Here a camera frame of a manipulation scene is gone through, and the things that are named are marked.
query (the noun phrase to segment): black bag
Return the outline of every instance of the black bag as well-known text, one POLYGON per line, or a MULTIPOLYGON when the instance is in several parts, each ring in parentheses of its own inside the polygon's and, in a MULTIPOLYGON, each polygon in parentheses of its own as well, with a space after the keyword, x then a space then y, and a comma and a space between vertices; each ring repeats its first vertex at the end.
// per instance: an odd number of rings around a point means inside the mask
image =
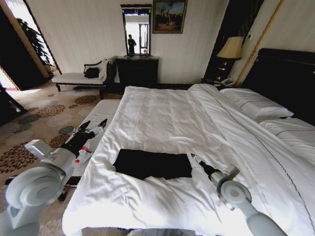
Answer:
POLYGON ((84 72, 84 77, 92 79, 97 78, 99 75, 99 69, 97 67, 90 67, 84 72))

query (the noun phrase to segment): chaise lounge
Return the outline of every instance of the chaise lounge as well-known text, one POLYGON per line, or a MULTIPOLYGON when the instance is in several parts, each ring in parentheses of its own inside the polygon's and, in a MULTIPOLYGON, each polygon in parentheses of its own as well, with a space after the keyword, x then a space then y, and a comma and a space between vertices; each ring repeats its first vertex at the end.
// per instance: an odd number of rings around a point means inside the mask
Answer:
MULTIPOLYGON (((77 85, 77 86, 85 86, 85 87, 98 87, 100 99, 103 99, 103 91, 105 90, 105 87, 110 87, 113 85, 116 73, 117 73, 117 67, 116 67, 116 57, 111 57, 106 60, 106 73, 105 76, 101 79, 100 77, 97 78, 86 78, 84 76, 84 73, 65 73, 62 75, 59 75, 57 77, 54 77, 52 81, 55 83, 58 91, 60 92, 60 85, 77 85)), ((100 61, 97 64, 85 64, 85 68, 88 67, 97 67, 99 64, 101 64, 103 61, 100 61)))

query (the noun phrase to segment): potted plant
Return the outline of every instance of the potted plant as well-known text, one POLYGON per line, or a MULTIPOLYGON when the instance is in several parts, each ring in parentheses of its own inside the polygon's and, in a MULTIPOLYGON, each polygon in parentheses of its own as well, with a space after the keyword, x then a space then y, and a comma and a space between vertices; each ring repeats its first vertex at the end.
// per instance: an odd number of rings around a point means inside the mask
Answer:
POLYGON ((17 18, 17 21, 19 22, 19 24, 20 24, 22 30, 24 31, 26 37, 28 38, 29 42, 33 46, 33 48, 34 48, 36 54, 38 55, 41 63, 44 65, 47 72, 51 72, 52 71, 51 66, 53 66, 53 65, 50 63, 48 54, 44 51, 43 42, 40 41, 37 37, 38 35, 41 36, 40 33, 35 31, 31 27, 29 27, 28 23, 26 21, 23 21, 20 18, 17 18))

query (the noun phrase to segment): black folded cloth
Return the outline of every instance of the black folded cloth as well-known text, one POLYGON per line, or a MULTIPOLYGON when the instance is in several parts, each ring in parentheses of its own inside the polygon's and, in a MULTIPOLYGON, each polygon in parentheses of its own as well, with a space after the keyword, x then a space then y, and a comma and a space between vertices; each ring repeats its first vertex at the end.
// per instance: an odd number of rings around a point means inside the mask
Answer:
POLYGON ((97 67, 90 67, 84 72, 84 77, 88 79, 97 78, 99 75, 99 69, 97 67))
POLYGON ((149 176, 165 179, 191 177, 191 165, 186 154, 155 153, 120 149, 114 163, 116 172, 135 178, 149 176))

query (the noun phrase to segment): mirror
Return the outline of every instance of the mirror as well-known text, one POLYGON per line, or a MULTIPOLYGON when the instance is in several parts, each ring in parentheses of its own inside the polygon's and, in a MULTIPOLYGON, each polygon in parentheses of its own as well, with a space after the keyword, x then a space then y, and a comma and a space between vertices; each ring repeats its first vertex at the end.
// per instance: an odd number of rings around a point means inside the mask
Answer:
POLYGON ((150 4, 121 5, 128 56, 150 56, 150 4))

